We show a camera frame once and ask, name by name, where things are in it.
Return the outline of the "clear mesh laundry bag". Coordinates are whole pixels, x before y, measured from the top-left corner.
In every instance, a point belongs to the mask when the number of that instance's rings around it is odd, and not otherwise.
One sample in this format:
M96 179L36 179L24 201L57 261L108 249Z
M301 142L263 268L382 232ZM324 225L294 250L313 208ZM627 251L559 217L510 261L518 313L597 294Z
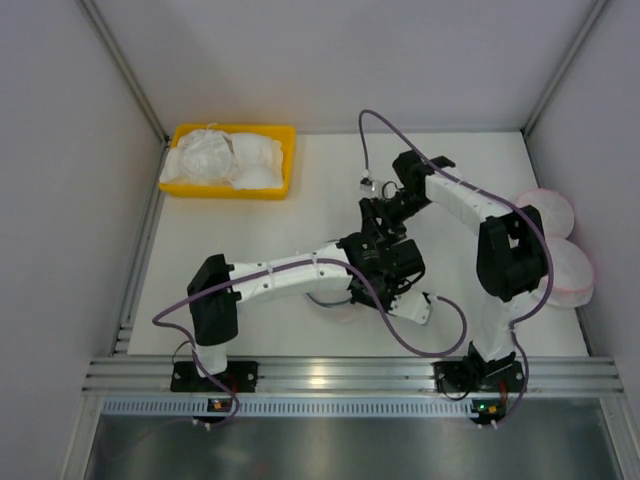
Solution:
M322 315L326 319L335 322L351 322L358 314L358 309L351 303L349 298L340 300L322 299L311 293L306 293L305 297L311 304L322 311Z

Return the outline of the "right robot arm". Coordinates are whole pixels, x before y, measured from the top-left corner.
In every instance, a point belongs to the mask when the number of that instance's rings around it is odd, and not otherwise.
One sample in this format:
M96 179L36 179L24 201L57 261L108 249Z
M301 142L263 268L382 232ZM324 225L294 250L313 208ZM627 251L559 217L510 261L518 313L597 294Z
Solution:
M475 270L485 292L467 357L484 369L504 368L515 358L514 301L549 272L542 222L536 208L517 208L455 178L454 165L443 156L425 162L414 151L400 154L393 163L399 189L389 198L361 198L360 230L338 245L364 276L351 282L353 302L394 313L427 298L414 288L426 266L405 223L431 204L446 209L477 239Z

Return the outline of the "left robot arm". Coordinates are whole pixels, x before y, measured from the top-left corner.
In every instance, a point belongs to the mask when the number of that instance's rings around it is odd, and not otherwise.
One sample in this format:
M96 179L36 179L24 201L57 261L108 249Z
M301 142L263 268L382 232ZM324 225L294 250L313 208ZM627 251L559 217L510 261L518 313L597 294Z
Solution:
M353 233L307 253L271 262L229 263L225 256L208 257L187 286L194 296L234 280L232 286L209 293L189 304L200 376L227 369L227 346L239 333L241 304L311 293L344 291L349 301L386 314L427 322L430 301L413 286L426 273L414 241L376 242L370 235Z

